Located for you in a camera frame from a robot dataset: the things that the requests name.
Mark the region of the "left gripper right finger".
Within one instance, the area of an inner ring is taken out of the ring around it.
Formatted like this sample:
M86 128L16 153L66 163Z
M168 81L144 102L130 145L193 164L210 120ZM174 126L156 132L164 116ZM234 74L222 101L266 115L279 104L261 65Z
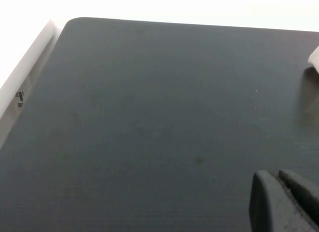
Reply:
M291 170L279 170L279 179L302 217L319 231L319 187Z

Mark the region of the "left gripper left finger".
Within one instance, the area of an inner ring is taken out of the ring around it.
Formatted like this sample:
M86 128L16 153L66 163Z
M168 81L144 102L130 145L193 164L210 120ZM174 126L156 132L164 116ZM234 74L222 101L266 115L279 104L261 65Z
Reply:
M249 202L251 231L312 232L313 227L296 209L278 174L254 173Z

